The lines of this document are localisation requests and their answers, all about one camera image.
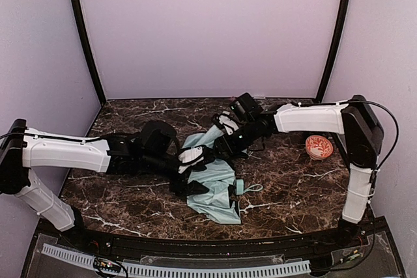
brown marble tabletop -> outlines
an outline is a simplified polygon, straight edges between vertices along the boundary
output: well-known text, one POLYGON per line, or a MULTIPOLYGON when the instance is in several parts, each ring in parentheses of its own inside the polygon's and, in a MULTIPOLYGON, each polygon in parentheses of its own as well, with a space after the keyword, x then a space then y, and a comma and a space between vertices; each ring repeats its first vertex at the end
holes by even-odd
MULTIPOLYGON (((262 105, 288 99, 260 100, 262 105)), ((164 120, 179 140, 205 132, 211 117, 230 99, 115 100, 101 110, 90 136, 134 133, 148 120, 164 120)), ((236 177, 245 186, 262 184, 259 193, 240 196, 241 225, 219 225, 169 192, 161 176, 108 175, 74 169, 61 198, 81 211, 88 229, 180 240, 237 240, 301 234, 337 227, 349 173, 335 148, 324 161, 307 155, 301 133, 273 135, 266 150, 236 160, 236 177)))

white backdrop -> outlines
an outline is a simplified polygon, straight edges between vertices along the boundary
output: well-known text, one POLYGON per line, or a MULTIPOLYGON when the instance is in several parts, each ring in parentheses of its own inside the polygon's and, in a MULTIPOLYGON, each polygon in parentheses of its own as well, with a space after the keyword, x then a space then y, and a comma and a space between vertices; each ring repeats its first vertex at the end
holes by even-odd
POLYGON ((81 0, 107 98, 314 97, 339 0, 81 0))

teal fabric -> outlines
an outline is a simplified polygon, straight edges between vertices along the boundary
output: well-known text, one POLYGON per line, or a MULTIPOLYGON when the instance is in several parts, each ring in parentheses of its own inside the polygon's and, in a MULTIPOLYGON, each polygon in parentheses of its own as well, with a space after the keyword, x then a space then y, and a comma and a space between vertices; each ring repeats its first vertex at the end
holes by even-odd
MULTIPOLYGON (((207 133, 189 136, 184 148, 201 145, 212 148, 214 140, 222 135, 223 132, 213 126, 207 133)), ((192 171, 188 182, 196 180, 206 186, 209 192, 188 196, 187 205, 219 224, 241 224, 238 203, 229 200, 229 186, 235 183, 235 171, 227 162, 219 159, 206 164, 206 167, 205 171, 192 171)))

black vertical bar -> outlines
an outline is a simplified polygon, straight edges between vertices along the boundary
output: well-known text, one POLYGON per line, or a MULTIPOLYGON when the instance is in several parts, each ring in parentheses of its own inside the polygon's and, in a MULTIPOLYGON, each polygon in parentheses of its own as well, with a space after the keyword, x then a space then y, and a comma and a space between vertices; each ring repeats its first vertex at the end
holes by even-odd
POLYGON ((103 105, 106 102, 106 96, 104 95, 103 86, 100 82, 100 78, 98 77, 96 64, 94 63, 89 37, 87 36, 87 29, 85 28, 83 12, 81 10, 81 3, 79 0, 71 0, 71 3, 72 10, 74 11, 74 17, 76 19, 79 40, 81 41, 81 45, 84 51, 85 61, 87 62, 97 97, 100 100, 100 103, 103 105))
POLYGON ((324 94, 326 93, 328 82, 330 81, 330 76, 332 75, 334 61, 336 59, 336 55, 338 54, 341 34, 343 32, 343 26, 345 24, 348 4, 349 0, 340 0, 338 17, 336 19, 336 25, 334 27, 332 43, 330 44, 330 50, 328 52, 326 66, 324 67, 319 90, 317 91, 317 95, 315 97, 316 102, 322 102, 324 94))

